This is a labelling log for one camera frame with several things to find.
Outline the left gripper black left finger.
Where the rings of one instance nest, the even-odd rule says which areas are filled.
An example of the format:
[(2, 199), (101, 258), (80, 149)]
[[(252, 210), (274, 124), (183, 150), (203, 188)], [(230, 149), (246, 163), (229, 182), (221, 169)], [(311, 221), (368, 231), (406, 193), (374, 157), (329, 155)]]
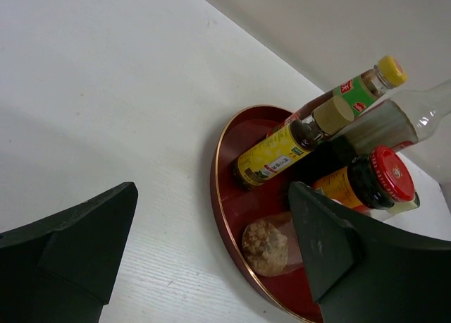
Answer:
[(125, 182), (1, 233), (2, 322), (98, 322), (137, 206)]

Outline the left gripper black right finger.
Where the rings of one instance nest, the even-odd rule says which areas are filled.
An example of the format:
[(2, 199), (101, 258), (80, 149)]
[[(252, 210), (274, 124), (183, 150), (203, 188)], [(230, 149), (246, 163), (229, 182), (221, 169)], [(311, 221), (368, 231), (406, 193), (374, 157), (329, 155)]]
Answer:
[(325, 322), (449, 322), (450, 243), (395, 228), (294, 182), (290, 209)]

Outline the red lid sauce jar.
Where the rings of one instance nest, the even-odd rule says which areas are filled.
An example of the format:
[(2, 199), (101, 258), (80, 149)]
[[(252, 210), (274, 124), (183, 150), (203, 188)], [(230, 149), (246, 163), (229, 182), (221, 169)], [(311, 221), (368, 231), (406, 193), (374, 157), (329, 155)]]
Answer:
[(353, 159), (348, 166), (318, 179), (316, 192), (361, 213), (388, 210), (415, 198), (413, 179), (399, 156), (378, 146), (370, 154)]

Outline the tall dark vinegar bottle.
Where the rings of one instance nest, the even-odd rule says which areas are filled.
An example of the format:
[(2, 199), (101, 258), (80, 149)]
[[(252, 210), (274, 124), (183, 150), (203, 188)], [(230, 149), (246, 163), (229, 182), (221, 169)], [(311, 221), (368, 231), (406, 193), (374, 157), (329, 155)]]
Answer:
[(296, 163), (295, 180), (311, 185), (380, 145), (395, 152), (416, 145), (432, 137), (449, 114), (449, 80), (425, 91), (396, 92)]

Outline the yellow label small bottle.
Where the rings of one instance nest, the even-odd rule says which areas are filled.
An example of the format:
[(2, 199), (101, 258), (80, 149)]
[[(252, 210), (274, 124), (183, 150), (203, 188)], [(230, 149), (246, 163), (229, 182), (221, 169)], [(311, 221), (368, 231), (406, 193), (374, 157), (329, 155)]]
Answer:
[(233, 175), (246, 189), (263, 185), (353, 120), (352, 107), (341, 96), (333, 96), (307, 117), (289, 121), (242, 153), (233, 164)]

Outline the pink lid spice shaker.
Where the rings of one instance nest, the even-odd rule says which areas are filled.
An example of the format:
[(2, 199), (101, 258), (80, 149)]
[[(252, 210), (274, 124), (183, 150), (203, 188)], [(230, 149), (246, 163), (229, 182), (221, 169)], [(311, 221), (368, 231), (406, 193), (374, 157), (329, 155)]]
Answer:
[(303, 266), (303, 259), (291, 212), (256, 220), (242, 234), (242, 254), (251, 270), (274, 277)]

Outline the green label chili sauce bottle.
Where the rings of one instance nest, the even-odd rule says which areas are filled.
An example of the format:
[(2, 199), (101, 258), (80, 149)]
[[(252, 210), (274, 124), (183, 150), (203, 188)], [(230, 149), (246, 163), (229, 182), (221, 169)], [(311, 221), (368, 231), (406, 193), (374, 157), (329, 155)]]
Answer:
[(384, 56), (369, 70), (345, 81), (305, 104), (270, 130), (266, 137), (295, 119), (307, 117), (316, 107), (328, 101), (332, 96), (342, 97), (351, 107), (354, 116), (358, 117), (389, 90), (405, 84), (407, 80), (407, 72), (403, 69), (400, 62), (393, 56)]

